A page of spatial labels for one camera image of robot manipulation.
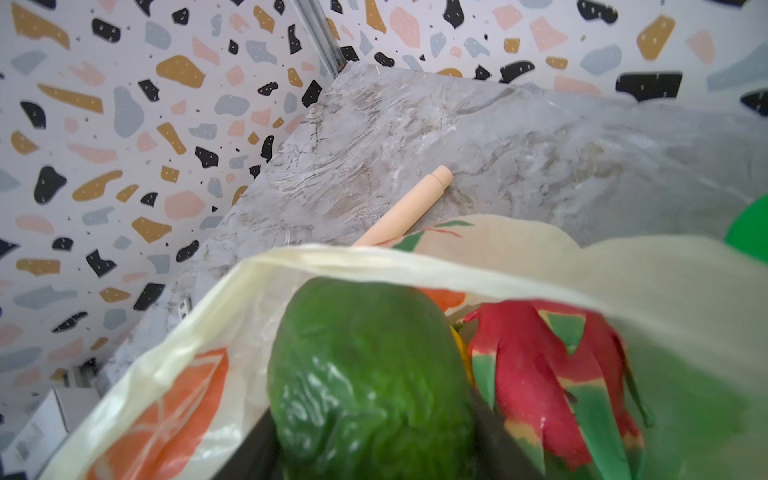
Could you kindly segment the cream plastic bag orange print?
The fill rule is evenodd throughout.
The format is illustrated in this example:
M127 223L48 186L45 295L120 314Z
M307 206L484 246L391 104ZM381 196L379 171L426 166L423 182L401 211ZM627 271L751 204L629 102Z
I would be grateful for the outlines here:
M484 303L602 314L625 342L652 427L638 479L767 475L767 267L720 240L582 247L561 229L458 217L377 247L305 244L242 260L137 359L44 470L47 479L213 479L270 403L268 363L295 292L327 277L413 287L456 324Z

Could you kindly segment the pink dragon fruit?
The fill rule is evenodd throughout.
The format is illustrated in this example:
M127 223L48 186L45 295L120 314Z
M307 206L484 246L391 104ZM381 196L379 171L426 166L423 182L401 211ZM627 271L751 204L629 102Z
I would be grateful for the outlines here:
M484 303L457 322L475 322L467 358L484 402L540 473L546 459L603 479L638 479L645 441L643 401L624 340L595 311L545 300Z

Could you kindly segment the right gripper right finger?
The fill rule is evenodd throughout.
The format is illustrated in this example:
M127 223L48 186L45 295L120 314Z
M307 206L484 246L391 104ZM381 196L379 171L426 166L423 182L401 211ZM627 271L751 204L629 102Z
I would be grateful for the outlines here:
M472 396L472 407L475 456L472 479L539 479L539 470L479 395Z

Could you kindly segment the wooden rolling pin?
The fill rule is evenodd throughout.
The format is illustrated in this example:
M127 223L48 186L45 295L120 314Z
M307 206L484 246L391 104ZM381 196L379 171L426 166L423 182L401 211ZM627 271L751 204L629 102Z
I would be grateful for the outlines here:
M373 246L405 235L443 197L453 178L446 166L439 166L396 202L354 246Z

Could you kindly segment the green plastic basket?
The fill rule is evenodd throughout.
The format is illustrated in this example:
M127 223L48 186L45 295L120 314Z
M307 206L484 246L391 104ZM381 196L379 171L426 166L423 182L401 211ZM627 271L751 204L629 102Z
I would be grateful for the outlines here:
M768 261L768 197L761 196L733 221L725 243L766 263Z

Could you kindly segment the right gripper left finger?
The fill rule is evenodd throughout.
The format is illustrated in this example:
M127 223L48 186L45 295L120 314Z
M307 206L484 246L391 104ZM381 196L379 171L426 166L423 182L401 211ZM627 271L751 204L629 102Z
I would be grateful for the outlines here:
M267 408L213 480L281 480L281 448Z

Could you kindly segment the yellow banana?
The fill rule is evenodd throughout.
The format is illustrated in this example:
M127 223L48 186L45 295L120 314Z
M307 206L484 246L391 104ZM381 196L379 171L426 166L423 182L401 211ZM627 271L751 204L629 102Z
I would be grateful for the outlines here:
M456 329L451 328L451 333L453 334L453 338L459 350L462 364L467 374L468 381L471 385L475 386L476 382L473 375L472 362L471 362L471 356L468 350L468 345L465 343L465 341L462 339L461 335Z

